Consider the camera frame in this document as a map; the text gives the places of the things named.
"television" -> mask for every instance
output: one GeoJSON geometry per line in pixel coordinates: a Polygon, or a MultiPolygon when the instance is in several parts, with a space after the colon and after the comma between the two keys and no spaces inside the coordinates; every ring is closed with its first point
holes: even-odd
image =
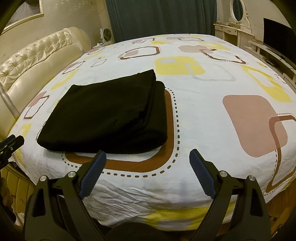
{"type": "Polygon", "coordinates": [[[291,28],[264,18],[263,43],[287,63],[296,67],[296,35],[291,28]]]}

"metal pole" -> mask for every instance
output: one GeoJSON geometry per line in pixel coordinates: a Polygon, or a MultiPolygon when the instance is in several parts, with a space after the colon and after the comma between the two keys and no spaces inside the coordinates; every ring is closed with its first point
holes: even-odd
{"type": "Polygon", "coordinates": [[[20,113],[11,101],[10,97],[6,93],[2,83],[0,82],[0,96],[3,99],[4,103],[6,104],[7,108],[9,109],[10,113],[13,117],[17,120],[20,117],[20,113]]]}

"headboard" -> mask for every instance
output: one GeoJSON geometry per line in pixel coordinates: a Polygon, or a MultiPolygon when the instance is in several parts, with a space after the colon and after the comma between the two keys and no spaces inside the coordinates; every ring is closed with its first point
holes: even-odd
{"type": "MultiPolygon", "coordinates": [[[[29,44],[0,65],[0,82],[21,113],[39,91],[66,66],[91,49],[88,35],[64,28],[29,44]]],[[[0,141],[16,120],[0,97],[0,141]]]]}

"silver bolt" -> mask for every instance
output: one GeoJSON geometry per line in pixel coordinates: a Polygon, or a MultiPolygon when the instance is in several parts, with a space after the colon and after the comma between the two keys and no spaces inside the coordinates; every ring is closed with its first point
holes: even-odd
{"type": "Polygon", "coordinates": [[[40,181],[42,181],[42,182],[44,182],[46,180],[46,176],[42,176],[41,178],[40,178],[40,181]]]}
{"type": "Polygon", "coordinates": [[[255,180],[256,180],[256,178],[255,178],[253,175],[250,175],[250,176],[249,176],[249,179],[250,179],[251,181],[255,181],[255,180]]]}
{"type": "Polygon", "coordinates": [[[225,172],[225,171],[221,171],[221,172],[220,172],[220,176],[222,176],[222,177],[227,177],[227,175],[228,175],[228,174],[227,174],[227,172],[225,172]]]}
{"type": "Polygon", "coordinates": [[[75,175],[76,175],[76,172],[69,172],[68,173],[68,177],[75,177],[75,175]]]}

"folded garment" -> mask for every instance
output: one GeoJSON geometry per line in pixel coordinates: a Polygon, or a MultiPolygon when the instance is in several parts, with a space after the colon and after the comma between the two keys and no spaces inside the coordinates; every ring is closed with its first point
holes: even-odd
{"type": "Polygon", "coordinates": [[[167,140],[164,84],[154,70],[90,85],[72,85],[37,143],[51,151],[134,154],[167,140]]]}

